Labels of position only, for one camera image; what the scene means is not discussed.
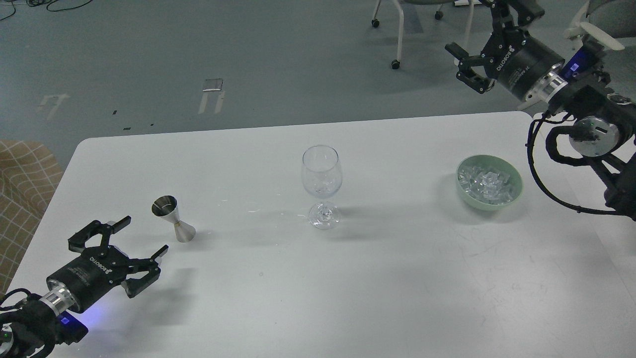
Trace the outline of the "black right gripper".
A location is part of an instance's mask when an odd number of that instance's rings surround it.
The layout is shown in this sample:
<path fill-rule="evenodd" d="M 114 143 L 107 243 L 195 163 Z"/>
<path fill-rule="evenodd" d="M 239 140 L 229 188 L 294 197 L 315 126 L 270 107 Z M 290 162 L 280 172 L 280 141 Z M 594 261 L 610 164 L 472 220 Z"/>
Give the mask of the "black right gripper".
<path fill-rule="evenodd" d="M 536 0 L 480 0 L 490 9 L 491 37 L 482 55 L 470 55 L 457 43 L 448 43 L 445 50 L 457 61 L 457 79 L 483 94 L 501 84 L 512 95 L 525 101 L 535 83 L 565 59 L 539 40 L 529 36 L 531 24 L 545 15 Z M 486 77 L 474 67 L 484 67 Z"/>

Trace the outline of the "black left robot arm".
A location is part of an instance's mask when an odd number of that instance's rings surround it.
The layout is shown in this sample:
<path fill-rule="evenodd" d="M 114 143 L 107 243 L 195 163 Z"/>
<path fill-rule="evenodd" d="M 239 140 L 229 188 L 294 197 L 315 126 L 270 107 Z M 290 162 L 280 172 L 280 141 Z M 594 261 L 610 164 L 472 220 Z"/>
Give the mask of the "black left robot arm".
<path fill-rule="evenodd" d="M 77 343 L 88 328 L 73 313 L 86 312 L 115 287 L 123 287 L 133 298 L 157 281 L 159 259 L 168 245 L 150 258 L 134 259 L 110 243 L 130 221 L 124 217 L 118 222 L 90 222 L 69 238 L 68 248 L 78 256 L 50 274 L 45 295 L 18 289 L 25 298 L 1 308 L 3 358 L 46 358 L 56 345 Z"/>

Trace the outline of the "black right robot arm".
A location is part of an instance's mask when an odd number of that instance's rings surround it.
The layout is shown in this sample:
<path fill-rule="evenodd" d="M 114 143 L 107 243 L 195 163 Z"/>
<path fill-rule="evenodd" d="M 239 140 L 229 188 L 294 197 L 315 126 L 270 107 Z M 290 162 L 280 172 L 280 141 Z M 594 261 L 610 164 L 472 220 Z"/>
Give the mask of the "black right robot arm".
<path fill-rule="evenodd" d="M 534 0 L 484 0 L 491 12 L 492 31 L 483 50 L 470 55 L 457 43 L 445 49 L 458 61 L 457 78 L 478 93 L 501 84 L 518 100 L 547 103 L 534 120 L 526 144 L 534 181 L 550 199 L 579 213 L 635 217 L 635 159 L 625 162 L 614 152 L 635 138 L 635 104 L 609 87 L 602 57 L 622 43 L 590 22 L 573 23 L 565 37 L 579 43 L 570 61 L 532 38 L 528 27 L 545 14 Z M 548 156 L 569 166 L 588 166 L 606 190 L 607 209 L 576 206 L 554 196 L 534 165 L 533 149 L 541 125 L 565 113 L 572 125 L 555 121 L 546 137 Z"/>

